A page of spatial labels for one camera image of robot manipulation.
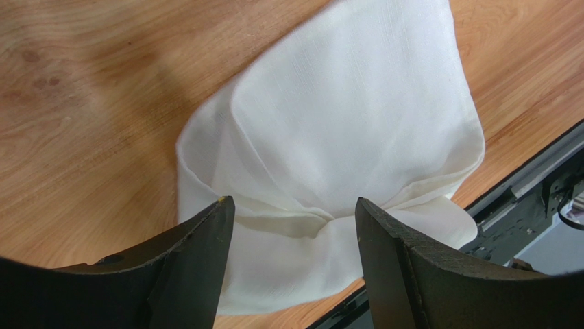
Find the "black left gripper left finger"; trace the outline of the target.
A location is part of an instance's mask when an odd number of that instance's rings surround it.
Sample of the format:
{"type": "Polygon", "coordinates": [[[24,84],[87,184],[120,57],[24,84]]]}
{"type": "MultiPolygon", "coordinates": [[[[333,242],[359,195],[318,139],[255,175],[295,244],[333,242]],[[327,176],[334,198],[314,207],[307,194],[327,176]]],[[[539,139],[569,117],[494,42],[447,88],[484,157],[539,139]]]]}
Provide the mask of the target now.
{"type": "Polygon", "coordinates": [[[193,218],[99,262],[46,269],[1,259],[2,328],[212,328],[235,205],[193,218]]]}

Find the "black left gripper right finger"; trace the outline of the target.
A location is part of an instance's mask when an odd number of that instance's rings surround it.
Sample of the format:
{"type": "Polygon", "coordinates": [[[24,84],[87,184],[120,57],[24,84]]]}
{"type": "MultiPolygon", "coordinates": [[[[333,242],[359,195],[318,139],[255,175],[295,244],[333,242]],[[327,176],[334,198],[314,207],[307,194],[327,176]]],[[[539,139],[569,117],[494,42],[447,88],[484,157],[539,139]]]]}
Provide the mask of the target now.
{"type": "Polygon", "coordinates": [[[503,267],[411,228],[365,198],[355,209],[375,328],[582,328],[583,274],[503,267]]]}

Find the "white cloth napkin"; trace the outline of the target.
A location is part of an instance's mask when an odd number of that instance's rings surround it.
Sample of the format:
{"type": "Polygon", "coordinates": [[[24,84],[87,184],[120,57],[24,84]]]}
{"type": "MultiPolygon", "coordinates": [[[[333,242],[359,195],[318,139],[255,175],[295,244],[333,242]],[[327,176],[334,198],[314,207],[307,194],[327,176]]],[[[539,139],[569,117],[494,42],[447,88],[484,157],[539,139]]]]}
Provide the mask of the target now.
{"type": "Polygon", "coordinates": [[[459,249],[452,202],[485,139],[448,1],[335,1],[202,104],[176,144],[178,220],[223,195],[220,315],[272,313],[363,275],[356,201],[459,249]]]}

